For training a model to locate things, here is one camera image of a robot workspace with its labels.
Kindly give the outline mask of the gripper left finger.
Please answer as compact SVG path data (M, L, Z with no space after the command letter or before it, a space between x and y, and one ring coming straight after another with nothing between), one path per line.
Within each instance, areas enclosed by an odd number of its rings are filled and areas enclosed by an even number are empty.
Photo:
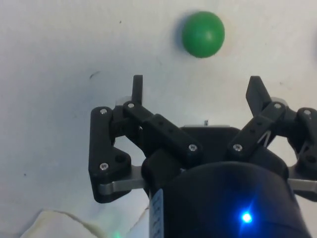
M131 99L113 109L91 111L89 176L94 199L110 203L142 188L153 196L183 169L197 166L203 156L201 143L162 115L142 105L143 77L134 75ZM115 147L125 136L145 155L134 166L128 153Z

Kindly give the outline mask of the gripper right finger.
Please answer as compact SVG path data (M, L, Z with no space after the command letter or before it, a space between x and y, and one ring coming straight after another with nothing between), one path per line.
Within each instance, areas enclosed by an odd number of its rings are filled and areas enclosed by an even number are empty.
M288 183L303 198L317 196L317 112L300 108L296 112L273 100L262 79L251 76L246 100L253 118L227 146L227 158L249 162L263 152L276 136L287 138L297 162L288 169Z

